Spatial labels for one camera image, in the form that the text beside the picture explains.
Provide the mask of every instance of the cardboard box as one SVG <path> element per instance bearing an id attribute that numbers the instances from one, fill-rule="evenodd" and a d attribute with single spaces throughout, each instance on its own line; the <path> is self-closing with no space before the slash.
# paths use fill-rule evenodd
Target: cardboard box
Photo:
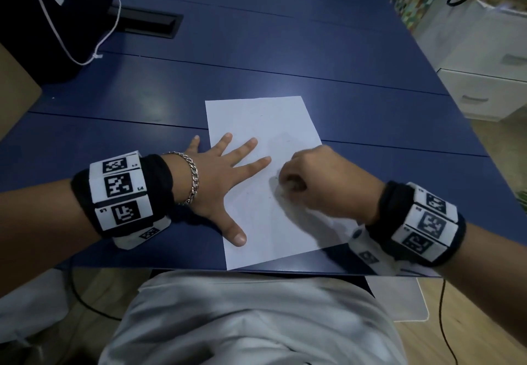
<path id="1" fill-rule="evenodd" d="M 40 97 L 42 89 L 0 45 L 0 140 Z"/>

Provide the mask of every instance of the person's left arm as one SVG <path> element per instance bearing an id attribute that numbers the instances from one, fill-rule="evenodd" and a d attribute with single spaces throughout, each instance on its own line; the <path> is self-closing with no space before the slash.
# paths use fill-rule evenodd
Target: person's left arm
<path id="1" fill-rule="evenodd" d="M 205 153 L 198 153 L 198 136 L 190 143 L 185 153 L 193 159 L 200 180 L 190 208 L 214 222 L 227 240 L 241 246 L 247 237 L 225 211 L 223 198 L 271 159 L 234 167 L 256 147 L 257 141 L 250 140 L 222 155 L 231 140 L 232 135 L 226 134 Z M 183 202 L 192 186 L 189 165 L 177 155 L 162 157 L 172 174 L 174 200 Z M 100 238 L 77 202 L 70 180 L 0 193 L 0 297 Z"/>

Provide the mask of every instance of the hand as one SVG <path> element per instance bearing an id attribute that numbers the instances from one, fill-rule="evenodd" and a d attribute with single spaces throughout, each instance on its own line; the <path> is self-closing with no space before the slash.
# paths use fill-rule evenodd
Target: hand
<path id="1" fill-rule="evenodd" d="M 295 153 L 282 167 L 279 181 L 286 198 L 309 209 L 365 224 L 379 217 L 384 183 L 329 146 Z"/>
<path id="2" fill-rule="evenodd" d="M 199 136 L 194 136 L 190 142 L 185 154 L 194 161 L 199 175 L 198 193 L 190 204 L 190 208 L 195 214 L 214 222 L 229 242 L 235 246 L 243 246 L 247 241 L 247 236 L 225 211 L 223 198 L 234 186 L 267 167 L 271 162 L 271 157 L 264 157 L 251 164 L 234 167 L 253 151 L 258 141 L 253 137 L 243 146 L 222 156 L 231 140 L 232 134 L 227 133 L 216 146 L 205 153 L 198 153 Z M 178 155 L 165 154 L 162 157 L 172 172 L 174 200 L 177 203 L 184 202 L 192 188 L 190 167 Z"/>

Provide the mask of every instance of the white drawer cabinet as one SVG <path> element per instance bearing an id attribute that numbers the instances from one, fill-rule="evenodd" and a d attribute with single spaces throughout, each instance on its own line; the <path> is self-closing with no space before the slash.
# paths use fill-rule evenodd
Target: white drawer cabinet
<path id="1" fill-rule="evenodd" d="M 499 121 L 527 104 L 527 13 L 435 0 L 414 38 L 465 116 Z"/>
<path id="2" fill-rule="evenodd" d="M 527 104 L 527 82 L 440 69 L 438 76 L 470 118 L 497 121 Z"/>

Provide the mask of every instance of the sheet of white paper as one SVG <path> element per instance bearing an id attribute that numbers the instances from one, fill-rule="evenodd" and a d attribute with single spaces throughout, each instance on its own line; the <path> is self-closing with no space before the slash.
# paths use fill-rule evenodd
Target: sheet of white paper
<path id="1" fill-rule="evenodd" d="M 223 240 L 227 269 L 246 267 L 345 243 L 357 224 L 306 212 L 280 194 L 278 173 L 291 156 L 321 144 L 300 96 L 206 101 L 211 145 L 231 132 L 225 154 L 251 137 L 258 146 L 239 165 L 271 156 L 271 164 L 235 186 L 225 197 L 225 208 L 247 234 L 235 247 Z"/>

